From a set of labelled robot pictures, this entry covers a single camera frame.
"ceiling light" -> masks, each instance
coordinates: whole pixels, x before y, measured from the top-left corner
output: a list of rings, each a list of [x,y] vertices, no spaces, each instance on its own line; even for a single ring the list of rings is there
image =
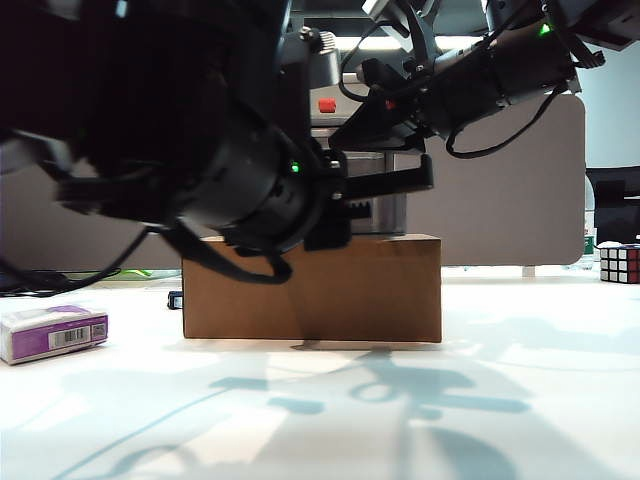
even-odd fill
[[[439,36],[436,45],[441,50],[461,50],[482,40],[482,37]],[[336,37],[339,50],[352,50],[360,41],[360,37]],[[360,44],[362,50],[399,50],[400,43],[393,37],[369,37]]]

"small package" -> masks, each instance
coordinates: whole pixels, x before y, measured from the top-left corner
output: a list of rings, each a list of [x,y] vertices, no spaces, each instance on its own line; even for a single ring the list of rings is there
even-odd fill
[[[601,248],[600,278],[605,282],[640,283],[640,244]]]
[[[75,305],[0,315],[0,358],[9,365],[93,347],[107,339],[108,317]]]

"screw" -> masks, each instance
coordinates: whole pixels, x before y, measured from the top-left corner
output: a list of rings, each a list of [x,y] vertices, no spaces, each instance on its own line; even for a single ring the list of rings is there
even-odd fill
[[[311,28],[304,26],[300,29],[300,38],[302,40],[309,40],[311,37]]]

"rubik's cube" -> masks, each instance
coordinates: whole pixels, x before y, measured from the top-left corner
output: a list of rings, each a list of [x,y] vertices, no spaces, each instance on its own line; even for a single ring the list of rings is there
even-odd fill
[[[640,283],[640,244],[600,249],[600,279]]]

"purple box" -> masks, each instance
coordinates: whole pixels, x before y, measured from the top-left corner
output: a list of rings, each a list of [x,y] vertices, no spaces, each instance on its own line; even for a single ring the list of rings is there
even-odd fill
[[[75,305],[3,314],[0,358],[9,365],[93,347],[107,339],[103,311]]]

